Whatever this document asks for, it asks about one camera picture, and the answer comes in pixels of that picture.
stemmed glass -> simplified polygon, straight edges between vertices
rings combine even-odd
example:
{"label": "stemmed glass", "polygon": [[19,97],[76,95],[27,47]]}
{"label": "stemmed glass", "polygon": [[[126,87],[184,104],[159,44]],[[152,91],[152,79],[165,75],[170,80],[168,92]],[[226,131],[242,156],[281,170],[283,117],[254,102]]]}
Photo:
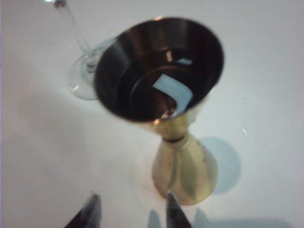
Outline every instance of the stemmed glass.
{"label": "stemmed glass", "polygon": [[68,73],[68,88],[75,96],[85,100],[95,100],[97,96],[93,87],[96,64],[102,53],[111,45],[114,39],[108,39],[92,49],[72,15],[67,0],[38,0],[53,3],[60,13],[66,27],[74,35],[83,55],[72,65]]}

brass jigger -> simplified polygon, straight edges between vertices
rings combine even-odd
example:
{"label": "brass jigger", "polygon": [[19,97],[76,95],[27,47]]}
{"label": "brass jigger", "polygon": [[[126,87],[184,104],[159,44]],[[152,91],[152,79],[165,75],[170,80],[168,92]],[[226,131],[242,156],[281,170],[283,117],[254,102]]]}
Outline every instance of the brass jigger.
{"label": "brass jigger", "polygon": [[218,168],[189,132],[206,96],[218,82],[223,51],[215,35],[188,19],[157,17],[116,37],[95,72],[95,90],[113,114],[162,136],[154,185],[183,205],[208,197]]}

white background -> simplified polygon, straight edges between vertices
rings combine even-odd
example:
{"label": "white background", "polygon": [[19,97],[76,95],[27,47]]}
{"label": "white background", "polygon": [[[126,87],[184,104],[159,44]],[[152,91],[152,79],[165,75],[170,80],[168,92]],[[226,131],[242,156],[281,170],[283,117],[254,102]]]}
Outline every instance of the white background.
{"label": "white background", "polygon": [[[102,228],[159,228],[157,216],[164,228],[150,178],[160,138],[70,94],[81,51],[51,4],[1,3],[1,227],[61,228],[93,190]],[[183,209],[194,228],[303,227],[304,1],[68,3],[92,46],[158,15],[210,27],[225,67],[190,130],[216,157],[219,182]]]}

